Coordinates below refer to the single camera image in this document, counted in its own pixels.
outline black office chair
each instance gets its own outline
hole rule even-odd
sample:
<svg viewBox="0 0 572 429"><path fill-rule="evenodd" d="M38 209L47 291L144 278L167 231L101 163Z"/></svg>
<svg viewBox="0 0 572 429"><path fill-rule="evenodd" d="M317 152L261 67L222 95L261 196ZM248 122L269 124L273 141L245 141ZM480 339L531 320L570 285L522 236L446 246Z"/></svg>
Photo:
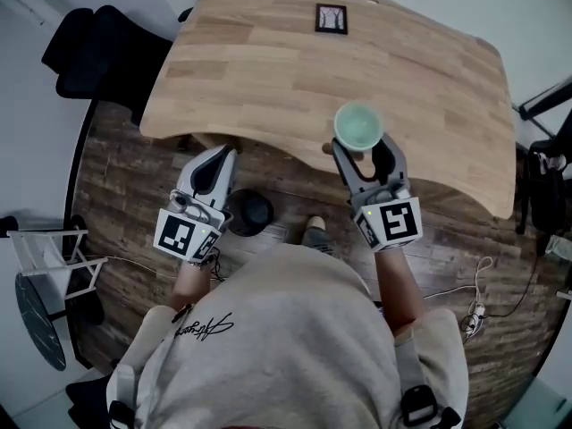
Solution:
<svg viewBox="0 0 572 429"><path fill-rule="evenodd" d="M171 46L110 5L80 8L65 16L42 63L59 74L61 97L115 102L139 125Z"/></svg>
<svg viewBox="0 0 572 429"><path fill-rule="evenodd" d="M572 162L572 111L554 139L535 141L530 146L524 161L523 179L518 185L522 217L517 233L525 232L530 199L534 227L553 234L564 227L566 219L566 188L562 177L566 167L542 174L536 153L544 153L547 157L564 155L567 166Z"/></svg>

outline person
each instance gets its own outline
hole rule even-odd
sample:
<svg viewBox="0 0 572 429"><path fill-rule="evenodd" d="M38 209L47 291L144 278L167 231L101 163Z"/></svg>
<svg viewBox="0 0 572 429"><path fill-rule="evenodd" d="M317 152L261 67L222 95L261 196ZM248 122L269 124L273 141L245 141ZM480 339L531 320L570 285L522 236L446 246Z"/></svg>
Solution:
<svg viewBox="0 0 572 429"><path fill-rule="evenodd" d="M453 313L426 311L395 248L374 255L382 315L333 251L314 217L302 246L256 256L213 291L210 266L183 263L168 305L149 310L115 369L107 404L131 399L128 382L135 427L402 427L395 351L413 338L438 403L463 417L468 372Z"/></svg>

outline small framed picture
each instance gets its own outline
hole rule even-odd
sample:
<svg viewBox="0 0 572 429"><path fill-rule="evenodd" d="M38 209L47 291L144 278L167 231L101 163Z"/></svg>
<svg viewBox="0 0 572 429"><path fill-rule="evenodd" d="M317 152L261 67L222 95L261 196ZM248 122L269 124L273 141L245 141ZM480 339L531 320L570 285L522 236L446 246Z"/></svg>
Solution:
<svg viewBox="0 0 572 429"><path fill-rule="evenodd" d="M346 7L338 4L317 4L315 6L315 31L348 35Z"/></svg>

